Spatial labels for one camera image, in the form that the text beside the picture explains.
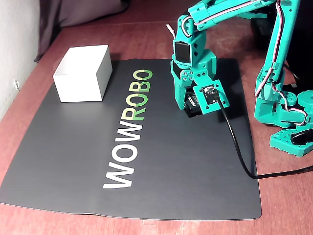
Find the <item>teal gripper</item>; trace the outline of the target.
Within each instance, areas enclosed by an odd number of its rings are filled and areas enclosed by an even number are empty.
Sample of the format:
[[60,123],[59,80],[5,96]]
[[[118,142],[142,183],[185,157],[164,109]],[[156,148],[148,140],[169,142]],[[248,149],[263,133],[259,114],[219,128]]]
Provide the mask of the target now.
[[171,74],[174,80],[174,97],[180,110],[185,107],[185,93],[191,91],[193,86],[208,85],[208,82],[213,81],[216,67],[216,55],[209,49],[205,49],[199,60],[191,67],[180,64],[172,55]]

